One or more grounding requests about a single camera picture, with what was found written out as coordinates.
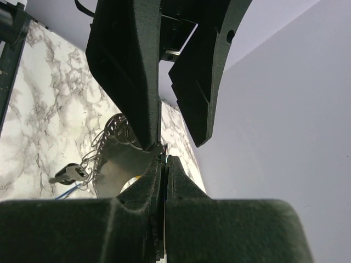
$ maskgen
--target key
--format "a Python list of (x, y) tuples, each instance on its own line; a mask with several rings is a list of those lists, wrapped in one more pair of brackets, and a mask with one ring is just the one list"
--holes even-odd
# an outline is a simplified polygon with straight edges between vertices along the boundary
[(49, 179), (50, 184), (56, 184), (59, 182), (63, 185), (71, 185), (75, 181), (84, 181), (88, 178), (87, 172), (79, 164), (70, 163), (63, 167), (54, 178)]

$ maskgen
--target blue wire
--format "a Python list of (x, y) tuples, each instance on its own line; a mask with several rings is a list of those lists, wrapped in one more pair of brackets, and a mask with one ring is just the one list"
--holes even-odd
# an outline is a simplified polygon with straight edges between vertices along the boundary
[(75, 187), (72, 187), (71, 189), (67, 190), (66, 192), (64, 192), (63, 194), (61, 194), (59, 197), (55, 198), (55, 200), (61, 199), (66, 195), (69, 195), (71, 193), (73, 193), (74, 191), (77, 190), (78, 187), (80, 187), (82, 184), (78, 184)]

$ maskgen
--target hole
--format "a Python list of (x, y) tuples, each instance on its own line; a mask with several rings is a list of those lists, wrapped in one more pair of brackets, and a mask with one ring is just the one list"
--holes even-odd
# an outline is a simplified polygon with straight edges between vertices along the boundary
[(235, 36), (234, 30), (230, 30), (227, 34), (227, 42), (229, 44), (231, 44), (231, 41), (233, 40), (234, 36)]

